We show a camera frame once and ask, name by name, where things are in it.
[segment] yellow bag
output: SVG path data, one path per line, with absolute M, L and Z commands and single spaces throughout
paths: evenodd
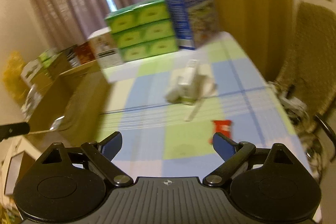
M 2 81 L 10 93 L 11 97 L 19 106 L 22 106 L 26 100 L 29 87 L 21 78 L 21 72 L 26 63 L 18 51 L 11 53 L 7 60 L 7 65 L 2 75 Z

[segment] carton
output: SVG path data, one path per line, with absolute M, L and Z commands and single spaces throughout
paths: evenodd
M 43 96 L 53 81 L 62 72 L 71 69 L 71 65 L 64 53 L 56 54 L 40 63 L 38 59 L 30 61 L 22 70 L 21 78 L 28 86 L 35 84 L 37 91 Z
M 118 66 L 123 63 L 110 32 L 111 29 L 106 27 L 88 37 L 90 47 L 102 69 Z
M 146 0 L 110 13 L 105 21 L 117 33 L 169 17 L 164 0 Z
M 5 183 L 4 194 L 6 196 L 10 198 L 13 196 L 16 183 L 25 175 L 34 162 L 35 159 L 25 151 L 11 157 Z
M 120 49 L 120 52 L 123 60 L 128 62 L 154 55 L 176 52 L 177 50 L 175 37 L 165 37 L 125 47 Z
M 125 48 L 142 42 L 152 41 L 174 35 L 169 19 L 159 20 L 113 34 L 118 48 Z
M 194 50 L 218 32 L 213 0 L 166 0 L 180 48 Z
M 181 101 L 185 105 L 193 105 L 199 97 L 200 76 L 198 60 L 189 60 L 178 80 Z
M 26 138 L 41 152 L 56 141 L 75 147 L 94 140 L 109 90 L 96 60 L 60 74 L 28 120 L 31 133 Z M 59 127 L 52 128 L 58 118 Z

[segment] knife handle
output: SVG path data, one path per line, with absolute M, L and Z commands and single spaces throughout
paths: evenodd
M 0 126 L 0 142 L 10 137 L 26 135 L 29 131 L 30 127 L 27 122 L 3 124 Z

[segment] blue and green tablecloth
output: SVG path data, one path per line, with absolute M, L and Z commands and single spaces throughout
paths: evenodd
M 195 118 L 184 122 L 190 106 L 171 105 L 167 88 L 187 61 L 213 77 L 217 91 L 206 98 Z M 284 143 L 309 169 L 305 154 L 278 100 L 234 38 L 221 33 L 206 46 L 125 63 L 105 70 L 113 87 L 100 115 L 97 140 L 114 131 L 123 147 L 113 162 L 132 176 L 205 175 L 223 163 L 208 139 L 212 120 L 233 121 L 232 139 L 270 148 Z

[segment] stack of green boxes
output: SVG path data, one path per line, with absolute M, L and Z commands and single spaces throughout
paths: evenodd
M 148 0 L 105 19 L 125 62 L 178 50 L 164 0 Z

